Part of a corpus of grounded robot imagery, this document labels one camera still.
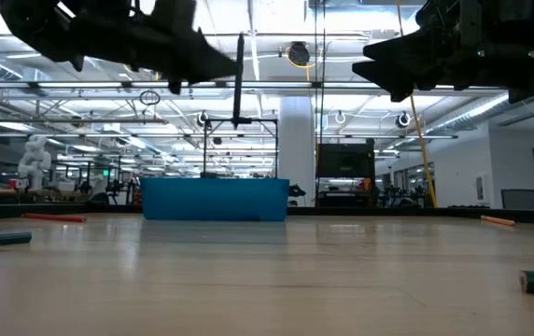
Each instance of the black pole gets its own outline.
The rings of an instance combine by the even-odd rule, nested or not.
[[[91,185],[91,163],[87,162],[87,186]]]
[[[202,177],[206,177],[207,176],[207,122],[209,122],[209,121],[205,120],[204,124],[203,124],[203,133],[204,133],[203,142],[204,142],[204,145],[203,145],[203,176]]]
[[[240,104],[242,102],[242,75],[245,71],[245,35],[240,33],[238,36],[238,50],[236,54],[236,79],[233,88],[233,128],[238,129],[238,120],[240,119]]]
[[[121,170],[121,155],[118,156],[118,173],[116,174],[116,179],[120,182],[119,171]]]
[[[275,178],[278,178],[279,174],[279,121],[275,123]]]

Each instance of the wall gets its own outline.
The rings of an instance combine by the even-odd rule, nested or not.
[[[534,132],[491,129],[491,157],[495,202],[502,189],[534,189]]]
[[[456,140],[435,140],[428,144],[429,162],[435,164],[435,191],[440,207],[450,205],[479,205],[476,178],[486,173],[489,190],[488,205],[494,207],[491,154],[489,150],[488,124],[475,131],[459,132]],[[423,164],[422,154],[401,153],[401,159],[378,162],[377,174],[391,173]]]

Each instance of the black robotic claw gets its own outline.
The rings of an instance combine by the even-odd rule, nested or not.
[[[371,61],[352,70],[400,102],[437,85],[509,89],[510,102],[534,96],[534,0],[428,0],[420,29],[366,46]]]
[[[54,62],[70,62],[82,71],[90,56],[132,69],[161,73],[170,91],[236,74],[236,63],[209,46],[191,29],[195,0],[156,0],[150,15],[131,8],[131,0],[0,0],[8,29]]]

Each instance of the chair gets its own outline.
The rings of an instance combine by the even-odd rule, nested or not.
[[[501,201],[504,209],[534,210],[534,189],[503,189]]]

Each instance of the blue bin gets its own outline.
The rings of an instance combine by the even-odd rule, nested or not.
[[[284,221],[288,189],[284,179],[141,180],[143,213],[150,220]]]

